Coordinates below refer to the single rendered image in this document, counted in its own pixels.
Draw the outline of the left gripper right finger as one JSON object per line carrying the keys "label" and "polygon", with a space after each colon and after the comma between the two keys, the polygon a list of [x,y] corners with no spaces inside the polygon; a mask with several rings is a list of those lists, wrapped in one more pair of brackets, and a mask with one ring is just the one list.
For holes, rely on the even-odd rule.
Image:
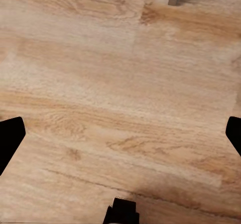
{"label": "left gripper right finger", "polygon": [[225,134],[241,156],[241,118],[229,117]]}

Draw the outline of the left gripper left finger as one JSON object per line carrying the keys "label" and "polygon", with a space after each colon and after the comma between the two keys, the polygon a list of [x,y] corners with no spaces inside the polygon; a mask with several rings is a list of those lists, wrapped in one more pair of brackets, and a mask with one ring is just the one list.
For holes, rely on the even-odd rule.
{"label": "left gripper left finger", "polygon": [[25,126],[21,117],[0,122],[0,176],[25,135]]}

